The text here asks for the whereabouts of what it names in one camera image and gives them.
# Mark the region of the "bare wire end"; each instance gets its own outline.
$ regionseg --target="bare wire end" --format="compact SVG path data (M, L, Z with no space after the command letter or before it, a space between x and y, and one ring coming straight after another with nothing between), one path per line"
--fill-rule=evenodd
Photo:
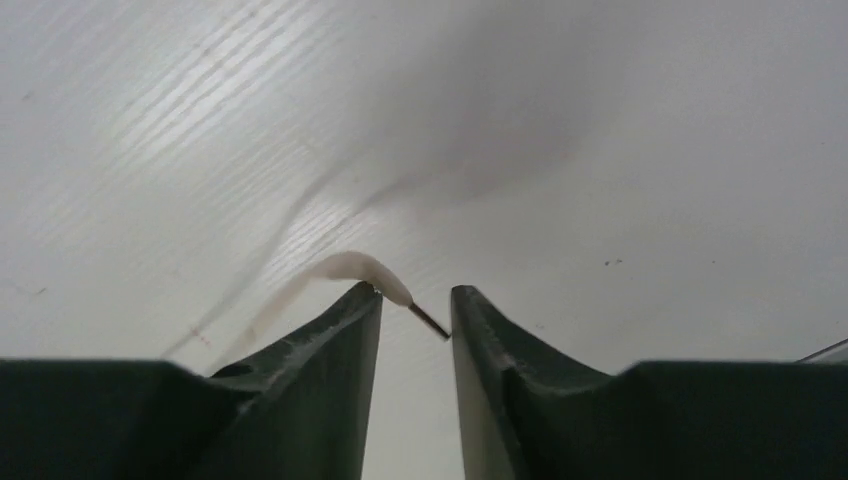
M442 328L441 325L436 323L436 321L433 320L433 317L431 317L427 312L422 310L421 307L419 307L415 302L412 302L412 304L409 305L409 311L414 313L416 317L420 318L421 321L426 323L428 327L433 329L434 332L436 332L440 337L442 337L442 340L450 340L450 333L448 333L444 328Z

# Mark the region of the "white wire insulation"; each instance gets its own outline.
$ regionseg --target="white wire insulation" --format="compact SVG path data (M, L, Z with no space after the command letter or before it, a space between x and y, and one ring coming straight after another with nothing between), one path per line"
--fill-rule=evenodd
M204 373L211 375L222 367L240 360L251 353L256 342L269 328L280 318L281 313L303 292L312 280L358 280L365 281L374 286L390 302L404 308L409 308L421 320L433 328L442 338L448 339L450 334L445 332L436 324L432 318L424 313L414 302L412 294L406 285L400 281L388 267L380 263L371 255L345 251L335 253L323 260L312 264L283 285L263 305L259 313L242 330L242 332L230 343L222 355L220 355Z

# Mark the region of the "white surface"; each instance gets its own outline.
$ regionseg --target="white surface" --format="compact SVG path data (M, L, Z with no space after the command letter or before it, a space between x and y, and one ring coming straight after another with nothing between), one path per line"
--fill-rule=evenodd
M6 0L0 353L156 356L237 298L180 355L200 368L353 248L443 322L475 284L605 370L804 356L848 336L846 24L839 0ZM385 313L364 478L461 478L449 346Z

